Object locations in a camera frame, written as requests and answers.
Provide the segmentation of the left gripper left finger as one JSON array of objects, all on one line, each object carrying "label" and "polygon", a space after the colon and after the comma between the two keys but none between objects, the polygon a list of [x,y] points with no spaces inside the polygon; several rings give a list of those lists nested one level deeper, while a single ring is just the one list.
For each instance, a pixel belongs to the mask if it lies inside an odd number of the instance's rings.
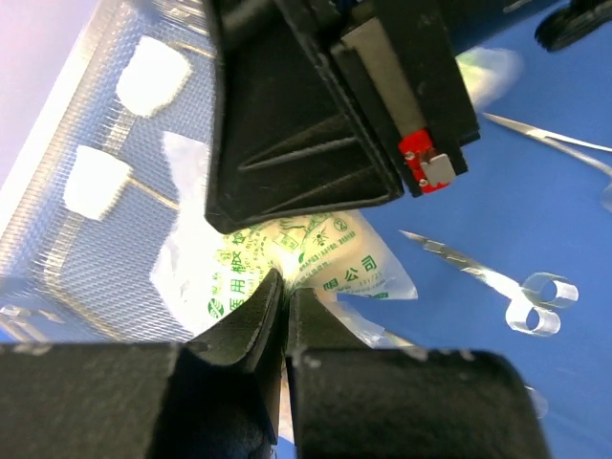
[{"label": "left gripper left finger", "polygon": [[267,458],[278,440],[283,281],[199,337],[57,343],[2,315],[5,458]]}]

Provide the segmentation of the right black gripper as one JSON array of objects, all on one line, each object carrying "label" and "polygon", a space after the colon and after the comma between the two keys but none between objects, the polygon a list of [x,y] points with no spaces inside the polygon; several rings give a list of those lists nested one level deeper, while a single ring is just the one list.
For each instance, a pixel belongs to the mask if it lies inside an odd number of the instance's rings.
[{"label": "right black gripper", "polygon": [[448,186],[478,125],[436,1],[207,1],[207,221],[367,208]]}]

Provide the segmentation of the blue surgical drape cloth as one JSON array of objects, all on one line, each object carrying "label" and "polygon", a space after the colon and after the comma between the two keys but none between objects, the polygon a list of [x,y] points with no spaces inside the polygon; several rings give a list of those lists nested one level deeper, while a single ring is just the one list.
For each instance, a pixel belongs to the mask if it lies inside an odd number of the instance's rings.
[{"label": "blue surgical drape cloth", "polygon": [[[507,49],[517,81],[485,109],[481,137],[467,146],[469,171],[449,188],[369,208],[365,217],[398,256],[419,296],[379,301],[351,296],[364,317],[422,346],[481,348],[509,358],[544,404],[556,458],[611,454],[611,214],[609,179],[540,142],[492,122],[499,115],[602,146],[611,143],[611,28],[603,25],[549,53],[536,42],[557,1],[526,1],[503,19],[498,1],[447,1],[459,44]],[[508,299],[407,238],[428,236],[513,280],[537,272],[579,290],[548,338],[512,330]]]}]

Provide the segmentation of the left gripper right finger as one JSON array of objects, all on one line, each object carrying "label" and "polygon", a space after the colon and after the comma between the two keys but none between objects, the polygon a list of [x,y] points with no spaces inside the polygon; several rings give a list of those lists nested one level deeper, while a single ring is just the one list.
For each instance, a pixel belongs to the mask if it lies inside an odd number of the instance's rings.
[{"label": "left gripper right finger", "polygon": [[301,458],[546,458],[519,373],[473,350],[372,349],[310,290],[289,301],[287,371]]}]

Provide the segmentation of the straight steel scissors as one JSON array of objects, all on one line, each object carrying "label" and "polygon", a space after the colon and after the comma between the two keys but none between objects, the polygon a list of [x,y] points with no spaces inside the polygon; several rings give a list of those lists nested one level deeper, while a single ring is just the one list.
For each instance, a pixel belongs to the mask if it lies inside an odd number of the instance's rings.
[{"label": "straight steel scissors", "polygon": [[557,334],[561,329],[558,311],[579,300],[578,287],[563,276],[539,272],[519,283],[447,244],[403,229],[400,233],[509,299],[505,320],[516,332],[541,338]]}]

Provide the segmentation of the steel surgical scissors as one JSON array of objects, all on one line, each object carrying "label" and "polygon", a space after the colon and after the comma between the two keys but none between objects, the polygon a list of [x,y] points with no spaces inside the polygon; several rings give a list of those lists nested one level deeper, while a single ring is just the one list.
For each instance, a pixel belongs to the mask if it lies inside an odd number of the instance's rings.
[{"label": "steel surgical scissors", "polygon": [[601,172],[608,178],[611,178],[611,165],[604,163],[593,156],[586,154],[572,147],[573,145],[577,145],[580,147],[586,147],[593,150],[599,150],[605,152],[607,154],[611,153],[610,146],[603,146],[600,144],[594,144],[582,140],[578,140],[575,138],[571,138],[559,133],[555,133],[549,130],[545,130],[542,128],[538,128],[532,126],[530,124],[518,121],[511,120],[505,117],[501,117],[498,115],[483,113],[483,116],[500,126],[504,126],[509,130],[513,130],[521,135],[528,137],[534,141],[544,143],[551,148],[554,148],[557,151],[560,151],[576,160],[583,162]]}]

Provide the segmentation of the steel mesh instrument tray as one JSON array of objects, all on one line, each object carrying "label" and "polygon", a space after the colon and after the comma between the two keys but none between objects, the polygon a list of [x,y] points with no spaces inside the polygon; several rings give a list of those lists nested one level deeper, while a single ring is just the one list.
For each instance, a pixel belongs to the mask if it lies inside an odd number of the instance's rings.
[{"label": "steel mesh instrument tray", "polygon": [[[145,35],[182,53],[192,70],[178,96],[150,118],[130,113],[116,94]],[[211,156],[214,64],[201,2],[97,3],[1,190],[1,317],[25,310],[49,341],[193,337],[150,274],[179,209],[162,136],[202,142]],[[63,203],[80,145],[132,168],[101,221]]]}]

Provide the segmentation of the green paper packet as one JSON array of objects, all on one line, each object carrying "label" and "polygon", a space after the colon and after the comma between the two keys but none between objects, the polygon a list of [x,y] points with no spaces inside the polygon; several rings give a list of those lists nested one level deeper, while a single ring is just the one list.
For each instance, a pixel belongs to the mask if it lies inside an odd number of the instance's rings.
[{"label": "green paper packet", "polygon": [[417,289],[391,249],[357,210],[285,217],[221,234],[204,217],[209,148],[165,132],[163,153],[179,209],[150,280],[192,336],[237,310],[270,270],[285,289],[313,288],[383,300],[412,300]]}]

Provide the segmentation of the cream gauze pack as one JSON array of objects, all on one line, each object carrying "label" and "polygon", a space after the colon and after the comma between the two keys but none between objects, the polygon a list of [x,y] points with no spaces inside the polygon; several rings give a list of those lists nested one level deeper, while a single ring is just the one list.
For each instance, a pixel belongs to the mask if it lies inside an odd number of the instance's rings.
[{"label": "cream gauze pack", "polygon": [[476,110],[503,97],[523,69],[518,53],[501,48],[474,47],[459,54],[456,62]]}]

